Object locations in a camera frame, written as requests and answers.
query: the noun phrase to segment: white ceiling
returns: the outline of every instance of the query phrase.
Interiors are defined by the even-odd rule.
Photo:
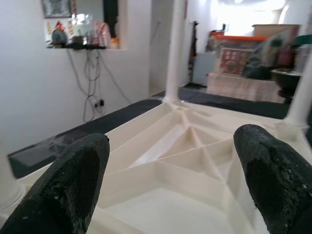
[[[242,3],[235,3],[235,0],[219,0],[220,3],[231,6],[252,7],[254,10],[277,10],[285,5],[285,0],[243,0]]]

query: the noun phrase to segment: black rubber pad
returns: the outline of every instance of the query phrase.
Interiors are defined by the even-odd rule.
[[[109,157],[103,134],[82,138],[36,181],[0,234],[84,234],[98,201]]]
[[[312,234],[312,166],[256,125],[234,134],[247,185],[271,234]]]

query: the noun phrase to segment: picture frame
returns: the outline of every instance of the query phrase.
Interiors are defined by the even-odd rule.
[[[71,0],[41,0],[45,19],[71,18]]]

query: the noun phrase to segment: framed picture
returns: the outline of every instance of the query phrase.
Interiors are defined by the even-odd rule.
[[[71,0],[41,0],[44,17],[49,18],[71,18]]]

